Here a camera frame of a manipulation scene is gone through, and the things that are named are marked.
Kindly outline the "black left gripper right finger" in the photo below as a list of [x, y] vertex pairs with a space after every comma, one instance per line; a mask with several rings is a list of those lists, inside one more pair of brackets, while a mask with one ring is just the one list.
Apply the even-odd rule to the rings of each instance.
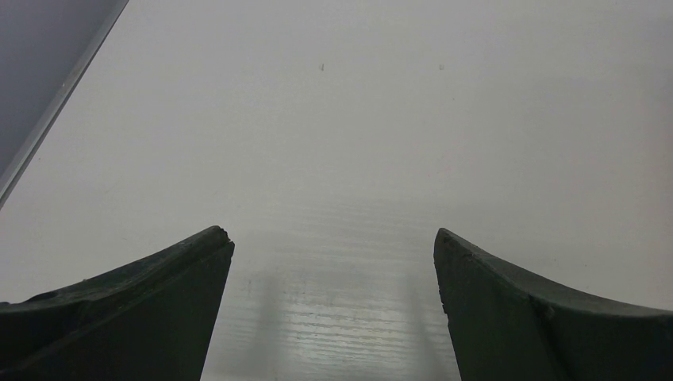
[[434, 266], [464, 380], [669, 380], [672, 313], [588, 294], [448, 229]]

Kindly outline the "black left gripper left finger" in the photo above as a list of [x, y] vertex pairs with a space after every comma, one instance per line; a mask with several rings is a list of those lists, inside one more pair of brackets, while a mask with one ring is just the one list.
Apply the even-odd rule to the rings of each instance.
[[101, 275], [3, 302], [2, 379], [200, 379], [234, 248], [214, 225]]

